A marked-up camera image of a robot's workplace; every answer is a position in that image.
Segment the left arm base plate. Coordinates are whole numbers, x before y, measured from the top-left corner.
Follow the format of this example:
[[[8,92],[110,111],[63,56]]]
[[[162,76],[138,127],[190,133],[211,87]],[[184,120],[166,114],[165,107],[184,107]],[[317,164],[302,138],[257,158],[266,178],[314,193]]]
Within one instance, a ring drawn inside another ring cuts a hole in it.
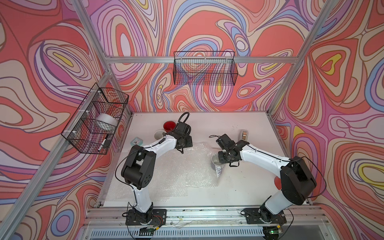
[[[154,209],[147,213],[141,213],[135,209],[130,209],[123,213],[127,226],[155,226],[161,227],[166,224],[167,210]]]

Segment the lavender ceramic mug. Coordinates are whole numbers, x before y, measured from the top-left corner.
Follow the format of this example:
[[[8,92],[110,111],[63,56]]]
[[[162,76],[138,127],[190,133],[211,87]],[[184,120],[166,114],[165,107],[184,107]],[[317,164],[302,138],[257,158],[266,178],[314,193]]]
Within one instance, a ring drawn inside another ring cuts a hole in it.
[[[220,163],[218,154],[213,155],[211,160],[212,168],[215,170],[216,176],[219,179],[224,171],[225,165]]]

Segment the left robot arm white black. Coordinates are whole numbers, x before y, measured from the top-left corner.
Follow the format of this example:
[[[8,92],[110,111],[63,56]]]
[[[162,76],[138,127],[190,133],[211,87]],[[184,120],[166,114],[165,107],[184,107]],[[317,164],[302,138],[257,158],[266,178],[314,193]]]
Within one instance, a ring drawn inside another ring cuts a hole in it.
[[[193,146],[192,128],[186,123],[189,116],[189,112],[183,113],[172,131],[154,143],[145,146],[134,145],[125,157],[121,176],[133,189],[136,201],[133,209],[136,212],[145,215],[152,213],[153,202],[150,200],[147,186],[153,178],[157,158],[173,150],[183,154],[184,149]]]

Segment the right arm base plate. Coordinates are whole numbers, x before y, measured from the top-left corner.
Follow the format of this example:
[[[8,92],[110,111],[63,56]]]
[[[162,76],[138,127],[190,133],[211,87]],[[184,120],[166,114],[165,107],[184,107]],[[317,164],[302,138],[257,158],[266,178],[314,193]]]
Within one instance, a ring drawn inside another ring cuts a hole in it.
[[[271,214],[267,209],[245,208],[240,214],[246,218],[247,224],[267,224],[267,225],[284,225],[287,219],[283,211],[278,214]]]

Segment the clear bubble wrap sheet top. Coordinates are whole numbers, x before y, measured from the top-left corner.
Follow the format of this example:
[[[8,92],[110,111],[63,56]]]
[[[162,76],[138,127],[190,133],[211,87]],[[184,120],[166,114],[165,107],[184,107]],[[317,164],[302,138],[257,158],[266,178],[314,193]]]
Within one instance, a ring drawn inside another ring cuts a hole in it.
[[[183,153],[171,150],[156,160],[155,173],[178,188],[213,188],[220,176],[212,162],[216,153],[207,142],[193,143]]]

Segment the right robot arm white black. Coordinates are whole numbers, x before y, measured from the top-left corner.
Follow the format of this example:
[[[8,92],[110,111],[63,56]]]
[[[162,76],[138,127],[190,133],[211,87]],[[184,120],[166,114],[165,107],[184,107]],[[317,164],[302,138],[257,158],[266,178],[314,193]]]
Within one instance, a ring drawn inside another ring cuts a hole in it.
[[[303,158],[287,158],[260,150],[249,142],[233,141],[228,135],[211,135],[221,148],[218,152],[219,164],[238,167],[241,161],[255,164],[275,174],[281,180],[279,192],[270,196],[260,206],[257,216],[261,221],[270,223],[284,209],[302,205],[315,190],[317,182]]]

